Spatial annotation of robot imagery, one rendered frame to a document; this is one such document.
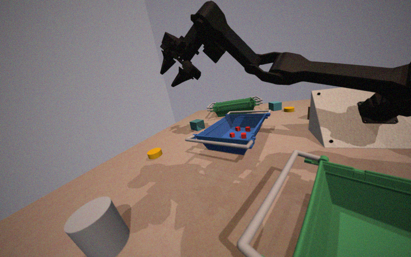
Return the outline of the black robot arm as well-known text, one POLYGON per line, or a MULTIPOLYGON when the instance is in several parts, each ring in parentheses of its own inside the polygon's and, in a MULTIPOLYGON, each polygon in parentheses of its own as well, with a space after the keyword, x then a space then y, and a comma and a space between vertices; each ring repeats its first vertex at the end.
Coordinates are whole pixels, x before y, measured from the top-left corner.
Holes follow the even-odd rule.
MULTIPOLYGON (((230 28, 224 13, 213 1, 205 2, 196 14, 191 14, 191 21, 193 25, 186 35, 199 48, 203 44, 203 52, 215 64, 228 51, 247 73, 264 82, 276 85, 311 82, 375 92, 366 101, 357 103, 363 123, 397 124, 398 115, 411 116, 411 62, 384 68, 314 62, 290 52, 256 54, 230 28), (259 68, 269 63, 273 63, 269 72, 259 68)), ((183 39, 165 32, 162 44, 184 58, 190 43, 183 39)))

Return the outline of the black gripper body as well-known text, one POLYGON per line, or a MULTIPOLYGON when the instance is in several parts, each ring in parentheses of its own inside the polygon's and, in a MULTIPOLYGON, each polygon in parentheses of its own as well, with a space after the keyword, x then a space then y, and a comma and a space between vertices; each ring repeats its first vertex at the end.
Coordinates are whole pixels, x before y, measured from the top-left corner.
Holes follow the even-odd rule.
POLYGON ((188 51, 186 53, 186 55, 184 56, 184 58, 181 58, 181 56, 179 55, 180 53, 178 52, 174 52, 174 51, 170 51, 166 48, 166 46, 164 44, 162 44, 160 47, 163 49, 163 51, 170 56, 172 59, 176 59, 177 61, 179 61, 182 64, 182 68, 183 70, 190 75, 191 77, 194 77, 196 80, 199 79, 199 77, 201 76, 201 72, 192 64, 191 59, 195 56, 195 54, 199 54, 198 52, 198 44, 196 44, 189 36, 185 36, 183 39, 185 42, 188 41, 189 44, 189 48, 188 51), (180 57, 180 58, 179 58, 180 57), (183 60, 183 61, 182 61, 183 60))

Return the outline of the teal block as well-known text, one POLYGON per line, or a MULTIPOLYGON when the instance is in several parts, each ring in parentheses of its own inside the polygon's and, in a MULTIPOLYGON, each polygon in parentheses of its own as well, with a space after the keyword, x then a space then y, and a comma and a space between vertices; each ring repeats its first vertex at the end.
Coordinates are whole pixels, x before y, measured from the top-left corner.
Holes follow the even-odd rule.
POLYGON ((191 130, 194 130, 194 131, 199 131, 201 129, 204 129, 205 128, 204 120, 200 120, 200 119, 192 120, 190 121, 190 127, 191 127, 191 130))
POLYGON ((269 110, 277 111, 282 110, 282 102, 273 101, 268 103, 269 110))

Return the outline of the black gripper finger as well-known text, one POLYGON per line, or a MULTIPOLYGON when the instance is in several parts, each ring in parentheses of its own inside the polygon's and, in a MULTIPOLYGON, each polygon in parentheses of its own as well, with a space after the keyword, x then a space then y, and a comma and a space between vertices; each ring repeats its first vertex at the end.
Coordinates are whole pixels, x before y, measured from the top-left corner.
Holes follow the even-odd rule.
POLYGON ((177 74, 176 78, 172 82, 171 86, 175 87, 189 79, 194 79, 194 78, 188 75, 181 67, 179 67, 179 73, 177 74))
POLYGON ((176 61, 172 59, 170 56, 168 56, 164 51, 162 51, 162 53, 163 53, 163 62, 162 62, 160 74, 164 74, 176 63, 176 61))

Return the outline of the yellow short cylinder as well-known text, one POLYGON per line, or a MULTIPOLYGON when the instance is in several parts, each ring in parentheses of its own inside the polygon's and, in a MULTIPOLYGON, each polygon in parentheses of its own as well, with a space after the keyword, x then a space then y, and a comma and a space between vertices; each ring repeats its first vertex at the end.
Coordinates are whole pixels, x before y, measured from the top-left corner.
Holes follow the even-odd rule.
POLYGON ((150 151, 147 152, 148 158, 149 159, 155 159, 158 158, 162 155, 161 148, 153 148, 150 151))
POLYGON ((284 107, 284 112, 294 112, 294 107, 284 107))

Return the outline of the grey cylinder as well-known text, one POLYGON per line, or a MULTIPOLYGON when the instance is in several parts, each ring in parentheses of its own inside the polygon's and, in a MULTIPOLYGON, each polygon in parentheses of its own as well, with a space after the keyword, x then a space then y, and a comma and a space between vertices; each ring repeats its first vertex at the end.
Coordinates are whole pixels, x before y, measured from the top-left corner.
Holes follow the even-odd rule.
POLYGON ((129 228, 110 197, 99 197, 77 209, 64 231, 87 257, 116 257, 127 244, 129 228))

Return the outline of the blue plastic tray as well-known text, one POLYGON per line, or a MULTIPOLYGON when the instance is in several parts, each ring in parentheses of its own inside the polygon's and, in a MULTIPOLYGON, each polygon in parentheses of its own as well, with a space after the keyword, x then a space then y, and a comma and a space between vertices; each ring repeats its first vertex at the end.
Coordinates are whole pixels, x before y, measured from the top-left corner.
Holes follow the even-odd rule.
MULTIPOLYGON (((247 145, 250 140, 253 144, 249 149, 252 149, 255 144, 256 135, 261 128, 263 121, 270 116, 270 113, 254 113, 254 114, 226 114, 224 118, 220 119, 199 134, 193 134, 192 139, 216 141, 223 143, 233 143, 247 145), (236 131, 235 127, 239 126, 240 131, 236 131), (250 131, 246 132, 245 128, 249 126, 250 131), (235 137, 230 137, 230 133, 235 133, 235 137), (246 133, 246 138, 242 139, 241 133, 246 133)), ((219 145, 204 144, 208 150, 220 151, 225 153, 232 153, 244 155, 247 149, 240 149, 234 147, 225 147, 219 145)))

